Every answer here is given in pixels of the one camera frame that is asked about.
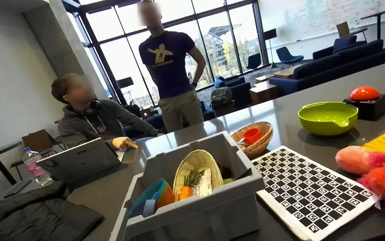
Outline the cream oval bowl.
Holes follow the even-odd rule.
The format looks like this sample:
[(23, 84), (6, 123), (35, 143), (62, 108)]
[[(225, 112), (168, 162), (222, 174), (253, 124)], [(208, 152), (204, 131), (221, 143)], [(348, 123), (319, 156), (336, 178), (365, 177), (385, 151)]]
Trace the cream oval bowl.
[(174, 182), (173, 191), (178, 199), (178, 191), (182, 186), (190, 186), (194, 189), (192, 197), (208, 197), (214, 190), (224, 185), (221, 169), (214, 156), (202, 148), (190, 151), (180, 163)]

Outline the standing person purple shirt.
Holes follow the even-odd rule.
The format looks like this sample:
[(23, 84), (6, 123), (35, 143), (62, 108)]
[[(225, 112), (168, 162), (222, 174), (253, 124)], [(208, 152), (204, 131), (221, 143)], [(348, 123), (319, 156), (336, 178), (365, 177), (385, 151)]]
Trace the standing person purple shirt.
[(169, 131), (204, 122), (196, 87), (206, 67), (202, 52), (185, 32), (168, 31), (162, 24), (161, 2), (138, 0), (136, 24), (150, 36), (140, 44), (142, 63), (160, 91), (160, 107)]

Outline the red cup in basket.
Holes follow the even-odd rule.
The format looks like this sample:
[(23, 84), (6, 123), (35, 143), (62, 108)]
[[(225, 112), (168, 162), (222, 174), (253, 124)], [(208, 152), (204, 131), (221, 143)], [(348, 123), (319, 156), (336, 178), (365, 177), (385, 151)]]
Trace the red cup in basket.
[(257, 140), (260, 140), (263, 138), (263, 132), (259, 127), (253, 127), (253, 128), (249, 128), (242, 139), (241, 139), (241, 143), (245, 144), (245, 146), (249, 146), (249, 144), (253, 144), (256, 143)]

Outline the orange fruit in crate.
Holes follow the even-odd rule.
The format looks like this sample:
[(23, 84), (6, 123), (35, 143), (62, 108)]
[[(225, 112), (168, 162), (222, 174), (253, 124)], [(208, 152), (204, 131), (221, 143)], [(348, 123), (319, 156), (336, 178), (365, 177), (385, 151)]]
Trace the orange fruit in crate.
[(190, 186), (182, 186), (178, 191), (178, 199), (186, 199), (194, 194), (194, 189)]

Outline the woven wicker basket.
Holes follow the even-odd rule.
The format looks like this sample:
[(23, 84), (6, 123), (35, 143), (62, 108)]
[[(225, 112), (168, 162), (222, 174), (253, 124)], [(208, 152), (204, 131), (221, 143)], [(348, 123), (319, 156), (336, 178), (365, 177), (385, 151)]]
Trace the woven wicker basket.
[(246, 124), (232, 134), (241, 150), (250, 158), (263, 155), (273, 138), (273, 126), (269, 122)]

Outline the teal orange cups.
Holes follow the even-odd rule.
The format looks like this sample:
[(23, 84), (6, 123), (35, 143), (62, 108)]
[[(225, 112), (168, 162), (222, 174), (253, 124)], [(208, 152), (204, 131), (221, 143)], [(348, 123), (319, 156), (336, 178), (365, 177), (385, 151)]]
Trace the teal orange cups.
[(170, 205), (174, 201), (176, 195), (172, 186), (165, 178), (160, 178), (134, 201), (129, 209), (129, 215), (136, 217), (142, 214), (144, 217), (148, 217), (154, 214), (160, 207)]

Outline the grey plastic crate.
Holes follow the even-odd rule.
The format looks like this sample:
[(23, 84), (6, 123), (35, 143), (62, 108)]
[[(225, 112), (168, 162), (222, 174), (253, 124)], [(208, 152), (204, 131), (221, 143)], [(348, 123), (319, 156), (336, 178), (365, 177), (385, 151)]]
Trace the grey plastic crate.
[[(174, 183), (181, 162), (206, 150), (233, 181), (216, 186), (208, 197), (192, 197), (160, 207), (154, 214), (130, 217), (145, 189), (160, 178)], [(259, 230), (256, 193), (265, 187), (263, 175), (226, 132), (213, 134), (148, 159), (144, 173), (133, 177), (110, 241), (230, 241)]]

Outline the grey laptop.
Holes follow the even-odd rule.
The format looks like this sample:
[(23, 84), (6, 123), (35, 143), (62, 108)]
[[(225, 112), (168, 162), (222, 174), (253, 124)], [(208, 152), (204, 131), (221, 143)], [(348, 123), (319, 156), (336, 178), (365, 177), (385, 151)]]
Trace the grey laptop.
[(54, 179), (83, 185), (122, 165), (123, 156), (102, 138), (95, 138), (38, 160)]

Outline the seated person grey hoodie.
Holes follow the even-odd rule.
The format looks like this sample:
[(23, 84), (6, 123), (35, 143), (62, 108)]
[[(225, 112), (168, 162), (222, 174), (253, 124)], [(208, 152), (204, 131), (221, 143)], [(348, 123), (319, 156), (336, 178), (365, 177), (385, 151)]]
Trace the seated person grey hoodie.
[(85, 73), (69, 73), (51, 84), (53, 96), (65, 104), (58, 123), (67, 147), (102, 138), (115, 150), (138, 148), (125, 126), (145, 136), (158, 136), (160, 130), (111, 99), (98, 99), (95, 83)]

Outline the green bowl with spout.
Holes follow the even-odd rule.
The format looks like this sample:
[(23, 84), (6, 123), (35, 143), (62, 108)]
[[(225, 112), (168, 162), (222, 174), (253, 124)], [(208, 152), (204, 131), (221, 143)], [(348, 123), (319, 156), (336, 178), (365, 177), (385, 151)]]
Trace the green bowl with spout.
[(311, 134), (336, 136), (355, 127), (359, 108), (345, 102), (315, 102), (303, 106), (297, 116), (303, 127)]

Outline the black white checkerboard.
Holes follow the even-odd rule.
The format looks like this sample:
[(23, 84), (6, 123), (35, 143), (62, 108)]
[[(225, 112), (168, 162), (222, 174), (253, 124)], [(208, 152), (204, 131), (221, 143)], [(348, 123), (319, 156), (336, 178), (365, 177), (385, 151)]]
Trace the black white checkerboard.
[(252, 160), (259, 197), (301, 241), (323, 241), (379, 202), (365, 186), (287, 147)]

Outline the cardboard box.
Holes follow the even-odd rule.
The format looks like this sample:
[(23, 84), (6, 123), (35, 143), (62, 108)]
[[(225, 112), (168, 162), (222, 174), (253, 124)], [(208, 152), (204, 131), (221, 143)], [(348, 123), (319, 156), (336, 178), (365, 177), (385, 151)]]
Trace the cardboard box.
[(53, 148), (55, 139), (46, 130), (39, 130), (23, 136), (23, 143), (26, 147), (42, 152), (45, 150)]

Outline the plastic water bottle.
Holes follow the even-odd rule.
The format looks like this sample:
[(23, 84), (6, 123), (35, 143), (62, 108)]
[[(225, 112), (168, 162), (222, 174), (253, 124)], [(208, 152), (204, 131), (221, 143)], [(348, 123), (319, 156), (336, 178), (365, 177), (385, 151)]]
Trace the plastic water bottle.
[(42, 154), (39, 151), (35, 151), (31, 147), (23, 148), (23, 163), (27, 166), (35, 182), (41, 186), (49, 186), (54, 182), (54, 179), (43, 167), (38, 165), (41, 159)]

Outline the pink plush toy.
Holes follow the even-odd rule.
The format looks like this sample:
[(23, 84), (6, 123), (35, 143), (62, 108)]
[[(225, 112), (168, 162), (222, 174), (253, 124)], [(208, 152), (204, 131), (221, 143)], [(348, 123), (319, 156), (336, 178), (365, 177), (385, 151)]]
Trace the pink plush toy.
[(337, 165), (348, 173), (363, 175), (385, 166), (385, 152), (371, 151), (363, 146), (348, 146), (337, 151)]

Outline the dark grey jacket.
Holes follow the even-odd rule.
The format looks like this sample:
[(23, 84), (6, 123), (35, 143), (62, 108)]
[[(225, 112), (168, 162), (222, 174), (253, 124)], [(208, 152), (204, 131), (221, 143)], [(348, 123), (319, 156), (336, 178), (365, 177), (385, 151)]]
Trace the dark grey jacket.
[(83, 241), (105, 217), (70, 202), (66, 191), (57, 181), (0, 199), (0, 241)]

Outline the red button on black box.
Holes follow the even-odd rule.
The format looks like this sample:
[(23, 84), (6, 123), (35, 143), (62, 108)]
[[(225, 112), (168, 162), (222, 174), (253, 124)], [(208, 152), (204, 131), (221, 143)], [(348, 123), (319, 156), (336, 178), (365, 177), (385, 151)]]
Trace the red button on black box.
[(359, 108), (359, 118), (377, 120), (385, 114), (385, 94), (373, 86), (356, 87), (345, 102)]

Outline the dark blue sofa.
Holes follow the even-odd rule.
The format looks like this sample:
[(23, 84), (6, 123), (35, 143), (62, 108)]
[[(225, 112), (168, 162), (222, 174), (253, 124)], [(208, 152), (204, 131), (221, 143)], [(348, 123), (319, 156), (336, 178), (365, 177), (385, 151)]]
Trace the dark blue sofa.
[(385, 63), (383, 40), (352, 47), (296, 68), (291, 77), (271, 77), (279, 95), (289, 95)]

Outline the dark side table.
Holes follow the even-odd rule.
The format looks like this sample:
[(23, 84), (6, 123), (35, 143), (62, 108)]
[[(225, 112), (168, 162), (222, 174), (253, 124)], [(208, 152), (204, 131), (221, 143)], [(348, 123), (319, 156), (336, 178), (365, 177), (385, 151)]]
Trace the dark side table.
[[(9, 143), (9, 144), (5, 144), (0, 147), (0, 154), (5, 154), (18, 146), (21, 146), (22, 142), (18, 140), (18, 142), (13, 142), (13, 143)], [(17, 179), (14, 178), (14, 175), (10, 173), (10, 170), (3, 165), (3, 160), (0, 159), (0, 173), (7, 178), (7, 181), (11, 183), (11, 185), (15, 185), (17, 183)]]

